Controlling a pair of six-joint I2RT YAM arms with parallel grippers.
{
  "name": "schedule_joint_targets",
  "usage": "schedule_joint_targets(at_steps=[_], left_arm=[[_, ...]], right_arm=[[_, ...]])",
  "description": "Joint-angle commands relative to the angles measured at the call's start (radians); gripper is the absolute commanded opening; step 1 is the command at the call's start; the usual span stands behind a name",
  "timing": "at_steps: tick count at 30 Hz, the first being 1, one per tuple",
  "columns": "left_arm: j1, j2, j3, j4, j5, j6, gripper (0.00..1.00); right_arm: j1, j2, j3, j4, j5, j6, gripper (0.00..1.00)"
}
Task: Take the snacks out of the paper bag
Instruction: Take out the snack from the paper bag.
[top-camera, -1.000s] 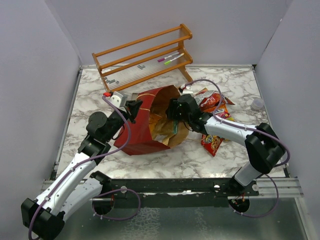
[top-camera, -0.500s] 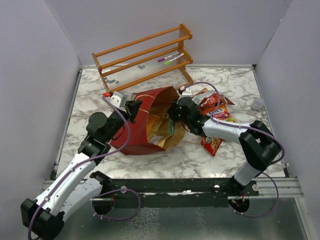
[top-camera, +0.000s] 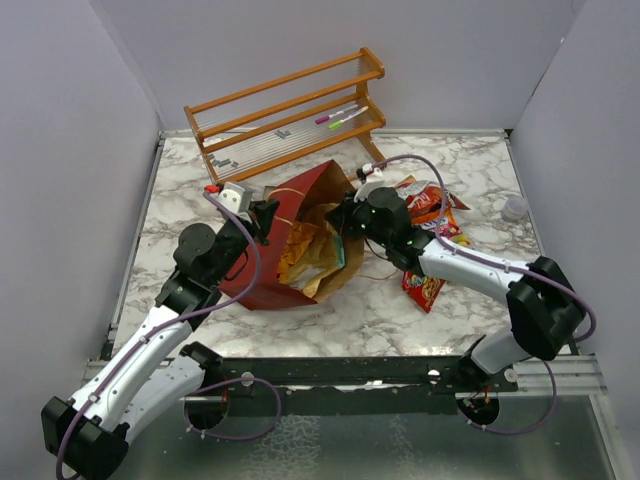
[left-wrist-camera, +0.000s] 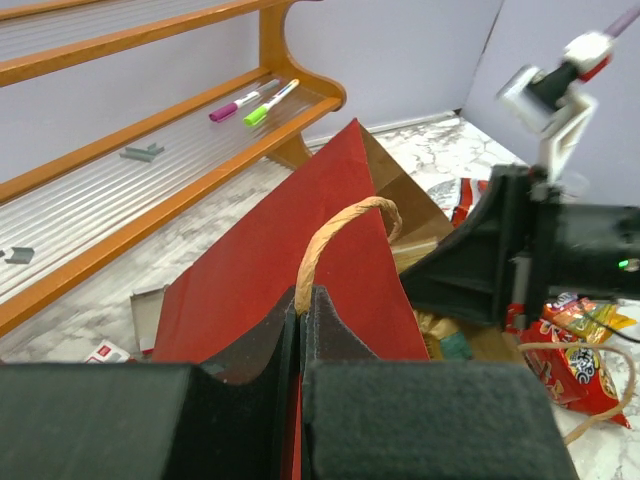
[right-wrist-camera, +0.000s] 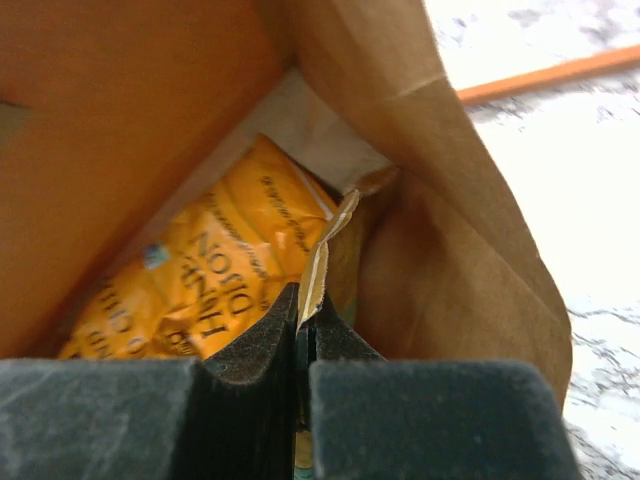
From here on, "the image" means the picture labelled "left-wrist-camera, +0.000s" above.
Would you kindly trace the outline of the red brown paper bag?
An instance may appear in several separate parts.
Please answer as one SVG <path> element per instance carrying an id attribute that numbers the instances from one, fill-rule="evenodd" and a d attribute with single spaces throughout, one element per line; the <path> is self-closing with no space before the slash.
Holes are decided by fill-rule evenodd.
<path id="1" fill-rule="evenodd" d="M 199 364 L 255 327 L 285 293 L 298 326 L 294 459 L 301 475 L 302 318 L 315 287 L 326 288 L 342 321 L 381 359 L 432 361 L 402 287 L 390 245 L 402 229 L 417 231 L 441 210 L 397 165 L 370 169 L 370 138 L 350 123 L 263 199 L 166 291 L 154 363 Z M 565 204 L 557 190 L 534 192 L 539 208 Z"/>

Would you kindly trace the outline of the small red snack packet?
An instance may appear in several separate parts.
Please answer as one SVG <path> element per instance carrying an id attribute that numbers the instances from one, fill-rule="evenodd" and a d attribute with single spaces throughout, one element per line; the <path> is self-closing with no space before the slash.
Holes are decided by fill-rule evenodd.
<path id="1" fill-rule="evenodd" d="M 584 342 L 574 334 L 541 318 L 515 334 L 518 344 Z M 532 349 L 524 361 L 558 405 L 595 415 L 619 405 L 618 393 L 602 358 L 593 349 Z"/>

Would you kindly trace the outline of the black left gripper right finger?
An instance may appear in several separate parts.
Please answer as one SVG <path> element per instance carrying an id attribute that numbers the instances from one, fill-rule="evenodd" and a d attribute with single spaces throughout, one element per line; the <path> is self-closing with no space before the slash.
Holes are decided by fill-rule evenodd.
<path id="1" fill-rule="evenodd" d="M 571 479 L 547 395 L 525 367 L 386 361 L 317 286 L 302 318 L 305 479 Z"/>

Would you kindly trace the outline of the red fruit candy snack bag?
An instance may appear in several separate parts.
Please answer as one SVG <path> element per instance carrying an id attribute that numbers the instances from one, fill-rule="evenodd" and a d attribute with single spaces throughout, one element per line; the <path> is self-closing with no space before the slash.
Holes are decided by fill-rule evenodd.
<path id="1" fill-rule="evenodd" d="M 542 318 L 589 343 L 604 343 L 624 328 L 637 324 L 619 312 L 615 303 L 590 300 L 572 292 L 564 292 L 547 302 Z"/>

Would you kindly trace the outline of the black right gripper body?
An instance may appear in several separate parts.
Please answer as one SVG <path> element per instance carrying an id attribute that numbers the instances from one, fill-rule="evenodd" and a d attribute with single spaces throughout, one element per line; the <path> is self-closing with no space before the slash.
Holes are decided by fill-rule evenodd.
<path id="1" fill-rule="evenodd" d="M 529 318 L 564 292 L 639 298 L 639 209 L 543 203 L 529 279 Z"/>

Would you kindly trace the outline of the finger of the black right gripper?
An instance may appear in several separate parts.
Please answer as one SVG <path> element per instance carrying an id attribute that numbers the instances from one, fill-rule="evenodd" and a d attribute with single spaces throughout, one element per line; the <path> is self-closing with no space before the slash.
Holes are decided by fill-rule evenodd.
<path id="1" fill-rule="evenodd" d="M 486 191 L 462 224 L 400 274 L 411 306 L 480 326 L 528 327 L 530 191 L 528 168 L 495 167 Z M 510 314 L 515 316 L 511 321 Z"/>

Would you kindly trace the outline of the red Doritos chip bag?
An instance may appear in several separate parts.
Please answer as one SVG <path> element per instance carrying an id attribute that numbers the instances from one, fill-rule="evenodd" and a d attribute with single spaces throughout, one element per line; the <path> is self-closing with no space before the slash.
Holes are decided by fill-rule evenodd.
<path id="1" fill-rule="evenodd" d="M 489 182 L 487 180 L 463 177 L 454 182 L 457 194 L 450 207 L 444 209 L 445 215 L 454 228 L 460 226 L 473 210 L 475 205 L 486 191 Z"/>

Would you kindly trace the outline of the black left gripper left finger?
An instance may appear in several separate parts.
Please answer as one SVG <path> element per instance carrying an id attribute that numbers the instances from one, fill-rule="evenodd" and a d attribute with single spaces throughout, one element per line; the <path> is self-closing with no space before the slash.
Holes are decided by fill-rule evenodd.
<path id="1" fill-rule="evenodd" d="M 5 479 L 294 479 L 298 326 L 285 293 L 199 363 L 1 369 Z"/>

